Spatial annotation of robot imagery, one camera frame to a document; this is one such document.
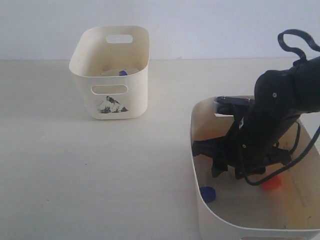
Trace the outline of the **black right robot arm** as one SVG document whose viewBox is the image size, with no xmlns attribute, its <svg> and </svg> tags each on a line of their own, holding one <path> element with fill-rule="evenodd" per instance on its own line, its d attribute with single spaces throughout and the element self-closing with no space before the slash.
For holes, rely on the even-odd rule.
<svg viewBox="0 0 320 240">
<path fill-rule="evenodd" d="M 253 98 L 218 96 L 215 111 L 231 115 L 233 122 L 226 134 L 206 140 L 195 140 L 193 156 L 212 160 L 214 178 L 233 167 L 237 179 L 261 175 L 276 164 L 280 174 L 300 162 L 319 137 L 316 132 L 305 150 L 292 158 L 292 150 L 279 147 L 280 138 L 303 114 L 320 110 L 320 60 L 301 59 L 285 70 L 267 70 L 254 85 Z"/>
</svg>

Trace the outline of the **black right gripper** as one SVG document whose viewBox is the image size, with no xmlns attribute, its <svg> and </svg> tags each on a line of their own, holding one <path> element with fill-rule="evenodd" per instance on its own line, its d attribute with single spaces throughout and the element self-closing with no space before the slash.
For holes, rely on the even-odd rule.
<svg viewBox="0 0 320 240">
<path fill-rule="evenodd" d="M 218 119 L 227 115 L 219 114 Z M 232 124 L 225 136 L 194 140 L 192 155 L 211 158 L 211 176 L 219 177 L 234 168 L 236 180 L 253 175 L 262 175 L 266 168 L 275 164 L 287 166 L 292 162 L 292 151 L 279 147 L 279 139 L 297 121 L 300 114 L 290 112 L 266 113 L 254 103 L 245 115 L 230 115 Z"/>
</svg>

